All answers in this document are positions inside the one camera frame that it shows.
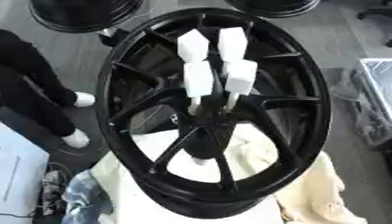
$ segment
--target wheel spoke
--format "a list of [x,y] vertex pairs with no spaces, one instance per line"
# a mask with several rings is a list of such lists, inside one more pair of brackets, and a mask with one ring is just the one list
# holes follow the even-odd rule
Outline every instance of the wheel spoke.
[[298,108],[310,105],[320,104],[318,97],[311,96],[263,96],[264,107],[266,109],[277,109],[277,108]]
[[[207,134],[211,137],[213,142],[216,144],[216,147],[211,147],[211,149],[220,149],[221,141],[220,137],[216,134],[214,127],[205,129]],[[238,191],[237,185],[235,184],[235,180],[233,178],[233,173],[230,170],[228,165],[228,161],[224,155],[224,150],[216,152],[216,162],[218,163],[218,167],[220,170],[220,186],[225,191],[236,192]]]
[[177,41],[174,38],[168,37],[167,35],[158,33],[149,29],[146,31],[146,34],[149,35],[152,40],[161,46],[165,46],[177,55]]
[[116,72],[121,74],[131,74],[132,78],[142,81],[151,87],[155,87],[158,84],[158,78],[152,77],[133,66],[129,66],[121,62],[113,62],[112,67]]
[[287,52],[287,53],[277,53],[277,54],[271,54],[271,55],[259,55],[259,54],[250,52],[248,57],[254,61],[296,60],[296,59],[302,57],[302,54],[300,52]]
[[270,98],[271,97],[264,97],[262,95],[250,95],[241,98],[241,103],[245,103],[245,107],[249,108],[252,114],[252,116],[246,120],[250,120],[271,139],[277,147],[281,158],[297,159],[295,153],[290,149],[288,141],[284,138],[279,128],[268,115],[266,108],[263,106]]
[[199,129],[200,128],[198,127],[193,128],[185,135],[177,138],[154,162],[153,166],[150,168],[150,173],[165,172],[170,161],[186,146],[186,144],[193,141],[193,137]]
[[129,105],[118,112],[109,119],[109,122],[111,125],[116,126],[126,118],[132,117],[143,110],[158,105],[159,103],[164,103],[164,99],[168,97],[179,97],[185,94],[186,93],[183,88],[164,88],[156,90],[147,94],[143,99],[137,101],[135,104]]
[[279,53],[279,54],[272,54],[272,55],[264,55],[261,57],[262,60],[286,60],[291,58],[298,58],[301,57],[300,52],[287,52],[287,53]]
[[237,184],[233,178],[233,173],[228,165],[228,160],[226,159],[223,152],[216,158],[220,170],[220,186],[225,191],[238,192]]

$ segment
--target floor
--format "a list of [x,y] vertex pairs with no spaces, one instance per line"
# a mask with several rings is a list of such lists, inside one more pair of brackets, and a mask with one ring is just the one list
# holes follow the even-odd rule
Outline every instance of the floor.
[[[33,42],[49,59],[64,84],[74,90],[93,93],[100,66],[109,53],[94,34],[63,34],[49,31],[33,21],[26,0],[2,0],[0,28],[18,33]],[[291,33],[310,52],[332,85],[344,68],[364,57],[392,57],[384,43],[392,37],[390,20],[356,19],[359,11],[377,5],[376,0],[330,0],[301,17],[274,19],[272,23]],[[223,0],[150,0],[123,27],[137,24],[169,11],[213,6],[228,8]],[[332,129],[325,150],[331,155],[338,174],[346,182],[343,196],[347,206],[369,223],[392,223],[392,179],[379,153],[366,146],[353,132],[353,121],[344,103],[333,100]],[[107,151],[92,108],[67,113],[92,137],[86,150],[72,150],[45,130],[29,121],[0,110],[0,119],[24,133],[52,153],[52,161],[60,161],[73,172],[88,168]]]

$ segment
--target wheel rim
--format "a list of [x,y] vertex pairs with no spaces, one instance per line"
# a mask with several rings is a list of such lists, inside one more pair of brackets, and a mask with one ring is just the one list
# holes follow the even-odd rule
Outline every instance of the wheel rim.
[[255,0],[226,0],[235,8],[246,13],[264,18],[288,18],[304,14],[314,9],[319,0],[298,0],[298,1],[255,1]]
[[58,32],[97,32],[129,19],[143,2],[31,0],[30,12],[37,22]]
[[[202,183],[181,178],[165,169],[168,161],[179,151],[178,148],[172,147],[167,150],[154,163],[141,152],[129,134],[121,132],[127,119],[130,119],[132,115],[157,104],[169,105],[176,111],[180,120],[178,126],[180,129],[181,123],[192,123],[193,128],[189,128],[188,131],[186,129],[180,131],[183,136],[194,137],[192,133],[197,131],[201,125],[195,121],[192,122],[194,118],[186,112],[189,101],[186,98],[185,90],[172,84],[170,79],[166,79],[167,77],[159,76],[156,73],[151,75],[149,71],[141,71],[137,64],[137,61],[140,61],[138,54],[144,53],[146,46],[159,44],[172,53],[172,57],[178,63],[174,63],[171,68],[175,71],[174,73],[179,74],[183,62],[175,56],[177,51],[175,37],[192,28],[199,28],[212,41],[212,46],[216,46],[216,34],[219,28],[233,26],[244,27],[248,38],[251,39],[251,47],[246,59],[257,61],[261,67],[255,84],[257,90],[260,88],[263,90],[260,83],[265,78],[260,77],[271,73],[268,65],[279,65],[279,67],[284,67],[284,71],[287,70],[285,76],[290,73],[296,73],[299,76],[298,79],[303,82],[302,88],[304,88],[305,95],[267,95],[264,93],[242,97],[233,114],[218,117],[236,123],[245,120],[251,121],[273,140],[279,150],[279,159],[269,169],[249,178],[233,180],[228,171],[227,160],[219,152],[219,149],[222,148],[220,146],[214,147],[218,149],[218,152],[213,154],[220,167],[220,182]],[[258,52],[259,45],[267,46],[270,52]],[[219,54],[213,47],[210,49],[209,59],[212,66],[219,70],[221,67]],[[131,105],[125,103],[118,106],[117,104],[121,100],[115,100],[118,89],[116,83],[124,78],[125,74],[133,75],[132,82],[127,83],[128,86],[134,85],[132,83],[142,82],[155,87],[155,90]],[[139,185],[164,207],[176,213],[197,218],[221,218],[238,214],[257,204],[266,195],[288,185],[302,174],[319,154],[326,140],[331,116],[329,95],[322,74],[310,55],[294,38],[273,24],[257,17],[221,9],[205,8],[177,11],[154,18],[137,27],[108,56],[100,73],[97,98],[97,115],[103,134],[112,151],[129,169]],[[301,118],[303,119],[301,123],[305,123],[301,139],[291,137],[288,141],[287,137],[282,135],[270,119],[267,110],[280,107],[300,108],[301,111],[307,112],[305,122],[304,118]],[[152,194],[161,195],[160,199]],[[177,206],[172,205],[171,202],[174,200],[180,201],[182,207],[190,208],[186,211],[180,210]],[[210,206],[220,208],[219,212],[209,213]]]

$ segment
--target sneaker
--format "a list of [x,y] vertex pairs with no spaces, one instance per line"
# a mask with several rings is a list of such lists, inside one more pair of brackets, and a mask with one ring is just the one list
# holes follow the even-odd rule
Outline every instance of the sneaker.
[[67,145],[76,149],[84,148],[90,143],[90,139],[88,139],[86,133],[79,129],[76,129],[75,132],[70,136],[62,137],[62,139]]
[[92,94],[76,92],[76,103],[74,104],[77,108],[86,108],[93,106],[95,103],[95,96]]

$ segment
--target leg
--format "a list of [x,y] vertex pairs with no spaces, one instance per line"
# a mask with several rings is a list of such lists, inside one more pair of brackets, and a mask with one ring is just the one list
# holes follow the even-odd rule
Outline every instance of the leg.
[[0,66],[0,102],[16,113],[26,116],[58,137],[72,135],[76,128],[60,108],[36,93],[23,75]]
[[75,92],[65,88],[53,69],[32,44],[15,34],[0,31],[0,61],[20,74],[27,75],[45,94],[60,106],[72,106],[77,100]]

